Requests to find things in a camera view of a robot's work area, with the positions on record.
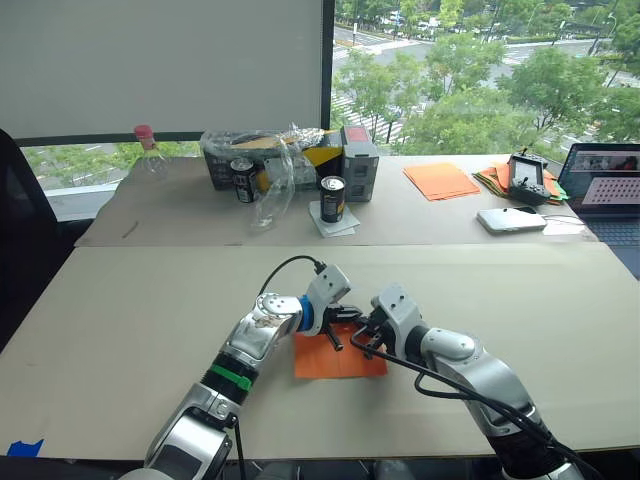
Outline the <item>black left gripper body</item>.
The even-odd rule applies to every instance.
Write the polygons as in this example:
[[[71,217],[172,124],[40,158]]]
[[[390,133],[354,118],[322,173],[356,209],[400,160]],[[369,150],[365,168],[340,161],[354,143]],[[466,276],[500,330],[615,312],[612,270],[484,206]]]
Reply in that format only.
[[[333,325],[346,325],[353,322],[353,306],[333,303],[324,310],[321,333],[328,333]]]

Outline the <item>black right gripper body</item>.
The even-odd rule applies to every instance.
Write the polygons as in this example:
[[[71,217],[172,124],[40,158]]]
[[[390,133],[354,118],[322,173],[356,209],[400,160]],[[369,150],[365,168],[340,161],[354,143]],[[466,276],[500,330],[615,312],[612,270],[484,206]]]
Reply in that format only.
[[[366,335],[369,338],[368,347],[374,350],[391,350],[391,324],[387,313],[380,306],[375,307],[368,317]]]

